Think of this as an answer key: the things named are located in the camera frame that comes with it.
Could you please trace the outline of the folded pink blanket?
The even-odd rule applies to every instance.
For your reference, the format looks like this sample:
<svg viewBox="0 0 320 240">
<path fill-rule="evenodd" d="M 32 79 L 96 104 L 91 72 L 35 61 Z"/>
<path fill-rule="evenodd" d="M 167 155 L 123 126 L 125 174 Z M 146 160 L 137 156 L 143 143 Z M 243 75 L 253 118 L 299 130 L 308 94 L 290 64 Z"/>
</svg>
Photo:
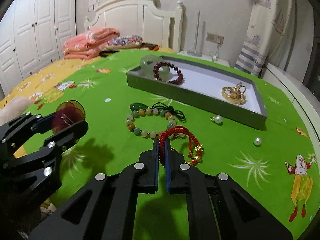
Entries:
<svg viewBox="0 0 320 240">
<path fill-rule="evenodd" d="M 119 37 L 120 32 L 114 28 L 93 28 L 68 39 L 62 46 L 64 59 L 91 59 L 99 55 L 102 44 Z"/>
</svg>

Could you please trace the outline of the pale green jade bangle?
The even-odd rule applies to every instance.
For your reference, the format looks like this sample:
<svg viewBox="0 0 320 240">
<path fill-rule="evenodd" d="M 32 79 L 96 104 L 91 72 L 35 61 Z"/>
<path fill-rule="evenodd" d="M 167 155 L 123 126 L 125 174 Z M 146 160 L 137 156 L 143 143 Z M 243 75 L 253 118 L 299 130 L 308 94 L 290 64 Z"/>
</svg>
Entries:
<svg viewBox="0 0 320 240">
<path fill-rule="evenodd" d="M 161 62 L 164 62 L 164 60 L 155 55 L 146 55 L 142 57 L 140 61 L 140 75 L 144 77 L 153 77 L 155 65 Z"/>
</svg>

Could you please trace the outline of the gold bangle with rings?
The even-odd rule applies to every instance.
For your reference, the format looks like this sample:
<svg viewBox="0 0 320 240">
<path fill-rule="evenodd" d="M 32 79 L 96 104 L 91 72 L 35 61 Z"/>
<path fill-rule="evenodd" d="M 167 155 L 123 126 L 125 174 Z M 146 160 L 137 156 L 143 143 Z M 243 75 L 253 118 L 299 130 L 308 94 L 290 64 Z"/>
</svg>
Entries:
<svg viewBox="0 0 320 240">
<path fill-rule="evenodd" d="M 229 102 L 244 105 L 246 103 L 246 87 L 242 82 L 238 83 L 234 87 L 223 87 L 221 89 L 221 95 Z"/>
</svg>

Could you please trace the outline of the dark red flower ornament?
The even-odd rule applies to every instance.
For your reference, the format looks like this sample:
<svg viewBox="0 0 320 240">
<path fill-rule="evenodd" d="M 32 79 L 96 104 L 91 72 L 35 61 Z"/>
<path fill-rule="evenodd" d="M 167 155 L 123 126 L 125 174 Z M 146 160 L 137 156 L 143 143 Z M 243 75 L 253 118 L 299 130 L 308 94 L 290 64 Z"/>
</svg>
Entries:
<svg viewBox="0 0 320 240">
<path fill-rule="evenodd" d="M 52 120 L 53 134 L 72 126 L 74 123 L 85 120 L 85 110 L 82 104 L 76 100 L 69 100 L 61 103 Z"/>
</svg>

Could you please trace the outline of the white bedside table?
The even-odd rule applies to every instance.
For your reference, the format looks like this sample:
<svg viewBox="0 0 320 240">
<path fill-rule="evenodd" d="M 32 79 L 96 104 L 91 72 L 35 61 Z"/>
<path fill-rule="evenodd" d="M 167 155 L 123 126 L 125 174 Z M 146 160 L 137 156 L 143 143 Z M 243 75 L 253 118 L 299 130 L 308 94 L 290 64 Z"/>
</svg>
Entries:
<svg viewBox="0 0 320 240">
<path fill-rule="evenodd" d="M 178 53 L 178 55 L 184 55 L 184 56 L 193 57 L 193 58 L 196 58 L 196 59 L 202 59 L 202 60 L 206 60 L 206 61 L 209 61 L 209 62 L 213 62 L 208 55 L 204 55 L 204 54 L 202 54 L 201 57 L 194 57 L 194 56 L 191 56 L 191 55 L 187 55 L 187 51 L 180 51 Z M 214 62 L 214 63 L 220 64 L 220 65 L 223 65 L 223 66 L 226 66 L 226 67 L 230 67 L 230 64 L 228 63 L 228 61 L 220 59 L 220 58 L 218 59 L 217 62 Z"/>
</svg>

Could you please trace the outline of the white round pearl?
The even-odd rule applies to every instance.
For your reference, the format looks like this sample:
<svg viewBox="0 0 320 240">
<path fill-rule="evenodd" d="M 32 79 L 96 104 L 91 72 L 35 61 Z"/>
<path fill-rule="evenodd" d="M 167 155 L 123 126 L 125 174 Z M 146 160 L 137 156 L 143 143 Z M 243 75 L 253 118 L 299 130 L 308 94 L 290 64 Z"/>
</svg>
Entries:
<svg viewBox="0 0 320 240">
<path fill-rule="evenodd" d="M 255 146 L 260 146 L 262 143 L 262 139 L 260 137 L 256 137 L 253 141 Z"/>
</svg>

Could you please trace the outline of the patterned embroidered pillow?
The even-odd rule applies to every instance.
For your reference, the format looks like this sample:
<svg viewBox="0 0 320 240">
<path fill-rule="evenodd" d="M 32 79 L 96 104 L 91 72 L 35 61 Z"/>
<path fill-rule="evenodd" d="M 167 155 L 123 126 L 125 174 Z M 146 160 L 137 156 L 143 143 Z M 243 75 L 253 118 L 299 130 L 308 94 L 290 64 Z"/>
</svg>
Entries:
<svg viewBox="0 0 320 240">
<path fill-rule="evenodd" d="M 138 35 L 121 36 L 106 42 L 106 49 L 129 49 L 141 46 L 143 38 Z"/>
</svg>

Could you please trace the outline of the white pearl with hook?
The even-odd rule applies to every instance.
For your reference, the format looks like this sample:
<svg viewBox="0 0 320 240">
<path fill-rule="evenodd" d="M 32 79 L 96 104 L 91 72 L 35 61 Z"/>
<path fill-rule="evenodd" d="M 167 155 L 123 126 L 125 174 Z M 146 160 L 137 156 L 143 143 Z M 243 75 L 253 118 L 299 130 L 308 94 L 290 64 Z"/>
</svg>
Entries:
<svg viewBox="0 0 320 240">
<path fill-rule="evenodd" d="M 210 120 L 219 125 L 223 122 L 223 117 L 220 115 L 216 115 L 216 116 L 212 116 Z"/>
</svg>

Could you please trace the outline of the white wooden headboard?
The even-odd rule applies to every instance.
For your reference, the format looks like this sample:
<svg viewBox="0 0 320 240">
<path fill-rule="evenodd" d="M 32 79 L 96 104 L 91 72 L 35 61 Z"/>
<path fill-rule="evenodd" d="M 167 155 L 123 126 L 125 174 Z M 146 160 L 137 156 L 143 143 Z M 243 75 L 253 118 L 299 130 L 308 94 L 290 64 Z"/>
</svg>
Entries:
<svg viewBox="0 0 320 240">
<path fill-rule="evenodd" d="M 138 35 L 143 42 L 181 50 L 183 2 L 177 1 L 173 11 L 156 7 L 158 0 L 111 0 L 94 10 L 95 17 L 85 18 L 86 31 L 93 28 L 117 29 L 121 36 Z"/>
</svg>

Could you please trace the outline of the grey white jewelry tray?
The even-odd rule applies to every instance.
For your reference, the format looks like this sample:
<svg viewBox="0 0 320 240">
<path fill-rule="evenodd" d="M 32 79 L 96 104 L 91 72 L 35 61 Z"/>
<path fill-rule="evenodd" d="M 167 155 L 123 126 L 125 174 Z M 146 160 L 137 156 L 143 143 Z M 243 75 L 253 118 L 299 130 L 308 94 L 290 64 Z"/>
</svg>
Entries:
<svg viewBox="0 0 320 240">
<path fill-rule="evenodd" d="M 181 70 L 181 85 L 157 81 L 152 75 L 152 67 L 137 66 L 126 74 L 128 86 L 218 114 L 258 130 L 266 129 L 268 113 L 254 81 L 234 74 L 228 68 L 211 66 L 208 62 L 199 63 L 190 58 L 164 55 L 160 58 Z M 246 102 L 243 105 L 229 102 L 221 93 L 224 87 L 234 87 L 238 83 L 245 86 Z"/>
</svg>

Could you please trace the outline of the white window sill ledge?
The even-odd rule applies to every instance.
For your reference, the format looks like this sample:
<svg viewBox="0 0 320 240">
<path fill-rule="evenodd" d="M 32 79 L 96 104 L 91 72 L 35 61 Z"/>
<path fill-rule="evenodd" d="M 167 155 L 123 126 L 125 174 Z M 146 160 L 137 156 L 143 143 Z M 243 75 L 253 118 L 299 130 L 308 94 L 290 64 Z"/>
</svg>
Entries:
<svg viewBox="0 0 320 240">
<path fill-rule="evenodd" d="M 313 146 L 319 146 L 319 101 L 288 72 L 268 63 L 261 78 L 282 90 L 306 126 Z"/>
</svg>

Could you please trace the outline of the sailboat print curtain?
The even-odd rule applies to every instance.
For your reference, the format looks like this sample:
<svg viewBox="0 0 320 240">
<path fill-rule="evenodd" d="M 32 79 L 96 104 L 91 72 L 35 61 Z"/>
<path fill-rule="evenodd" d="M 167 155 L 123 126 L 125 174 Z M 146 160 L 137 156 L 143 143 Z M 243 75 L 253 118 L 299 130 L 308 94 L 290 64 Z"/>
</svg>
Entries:
<svg viewBox="0 0 320 240">
<path fill-rule="evenodd" d="M 258 76 L 285 35 L 293 0 L 253 0 L 247 34 L 235 68 Z"/>
</svg>

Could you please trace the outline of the wall power socket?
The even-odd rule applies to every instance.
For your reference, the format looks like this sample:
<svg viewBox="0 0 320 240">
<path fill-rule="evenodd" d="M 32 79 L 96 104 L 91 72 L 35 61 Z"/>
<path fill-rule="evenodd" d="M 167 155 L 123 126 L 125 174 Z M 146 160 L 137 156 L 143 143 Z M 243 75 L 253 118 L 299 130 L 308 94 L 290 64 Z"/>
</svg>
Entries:
<svg viewBox="0 0 320 240">
<path fill-rule="evenodd" d="M 207 33 L 206 41 L 209 41 L 209 42 L 212 42 L 212 43 L 216 43 L 218 45 L 222 45 L 223 44 L 223 40 L 224 40 L 223 36 L 219 36 L 219 35 L 212 34 L 212 33 Z"/>
</svg>

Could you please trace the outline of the yellow floral bed sheet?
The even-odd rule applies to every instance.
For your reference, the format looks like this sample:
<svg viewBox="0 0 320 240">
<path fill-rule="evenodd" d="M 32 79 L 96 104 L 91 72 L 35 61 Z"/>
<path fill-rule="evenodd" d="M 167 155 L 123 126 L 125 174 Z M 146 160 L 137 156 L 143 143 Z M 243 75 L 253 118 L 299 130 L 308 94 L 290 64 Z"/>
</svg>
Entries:
<svg viewBox="0 0 320 240">
<path fill-rule="evenodd" d="M 152 146 L 150 139 L 134 135 L 125 123 L 130 105 L 156 102 L 180 109 L 166 99 L 127 85 L 127 71 L 140 64 L 144 50 L 124 50 L 105 58 L 59 60 L 19 83 L 1 106 L 21 99 L 32 114 L 47 115 L 66 101 L 76 100 L 85 110 L 89 129 L 62 155 L 62 186 L 42 205 L 49 213 L 64 204 L 97 173 L 119 172 L 138 154 Z"/>
</svg>

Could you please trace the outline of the green cartoon print cloth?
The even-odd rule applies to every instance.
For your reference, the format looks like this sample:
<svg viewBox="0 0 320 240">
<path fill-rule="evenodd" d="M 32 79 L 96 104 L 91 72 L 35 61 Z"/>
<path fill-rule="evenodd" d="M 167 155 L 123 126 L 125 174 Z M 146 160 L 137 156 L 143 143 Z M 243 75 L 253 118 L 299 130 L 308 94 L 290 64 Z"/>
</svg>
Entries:
<svg viewBox="0 0 320 240">
<path fill-rule="evenodd" d="M 230 175 L 298 238 L 319 209 L 319 151 L 286 95 L 263 80 L 254 83 L 268 111 L 264 131 L 230 119 L 217 125 L 210 120 L 215 113 L 174 102 L 204 147 L 199 169 Z"/>
</svg>

